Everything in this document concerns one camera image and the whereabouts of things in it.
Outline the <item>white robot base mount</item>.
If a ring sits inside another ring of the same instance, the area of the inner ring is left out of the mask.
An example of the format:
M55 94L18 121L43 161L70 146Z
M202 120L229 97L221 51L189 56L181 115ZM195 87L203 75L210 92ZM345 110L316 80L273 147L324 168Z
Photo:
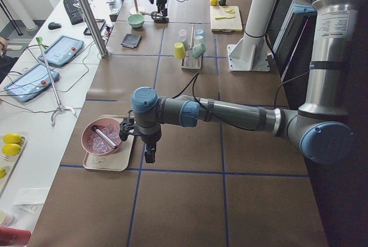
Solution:
M227 45L230 71L269 72L265 36L254 37L246 32L237 44Z

